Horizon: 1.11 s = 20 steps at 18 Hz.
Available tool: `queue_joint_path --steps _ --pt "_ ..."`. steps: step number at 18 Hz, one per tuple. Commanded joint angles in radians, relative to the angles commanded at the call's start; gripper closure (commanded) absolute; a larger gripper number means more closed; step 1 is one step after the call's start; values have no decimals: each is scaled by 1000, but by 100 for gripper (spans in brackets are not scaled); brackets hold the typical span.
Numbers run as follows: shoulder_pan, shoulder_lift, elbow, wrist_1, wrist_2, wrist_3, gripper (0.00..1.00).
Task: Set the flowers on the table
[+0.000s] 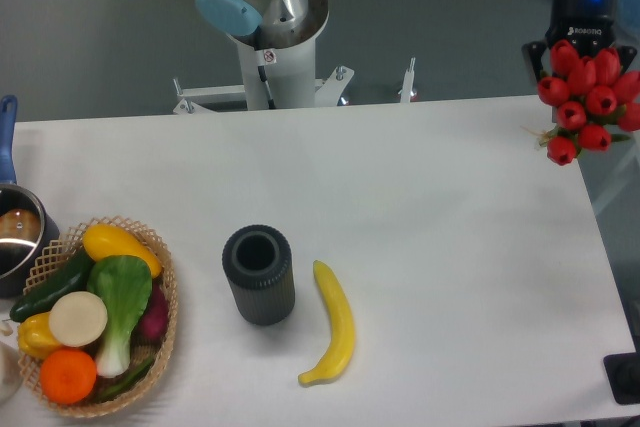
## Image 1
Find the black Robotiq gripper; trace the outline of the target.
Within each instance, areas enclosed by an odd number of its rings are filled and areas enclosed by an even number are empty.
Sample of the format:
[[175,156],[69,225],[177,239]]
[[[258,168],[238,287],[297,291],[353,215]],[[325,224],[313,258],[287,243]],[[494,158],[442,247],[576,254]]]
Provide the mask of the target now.
[[[543,65],[547,48],[562,40],[572,45],[579,55],[596,55],[615,43],[614,21],[618,0],[552,0],[550,25],[545,39],[525,43],[523,59],[532,82],[551,75]],[[637,55],[637,48],[619,45],[616,51],[620,71],[626,72]]]

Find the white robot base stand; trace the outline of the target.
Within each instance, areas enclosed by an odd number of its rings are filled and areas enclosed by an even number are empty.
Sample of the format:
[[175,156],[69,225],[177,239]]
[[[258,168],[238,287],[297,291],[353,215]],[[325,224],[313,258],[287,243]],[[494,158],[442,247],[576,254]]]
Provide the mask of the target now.
[[203,114],[242,102],[249,111],[346,106],[355,71],[337,65],[326,77],[316,76],[316,40],[329,19],[328,0],[273,0],[259,14],[244,0],[195,0],[201,16],[214,25],[223,14],[233,27],[253,27],[234,42],[240,85],[182,88],[173,80],[175,114]]

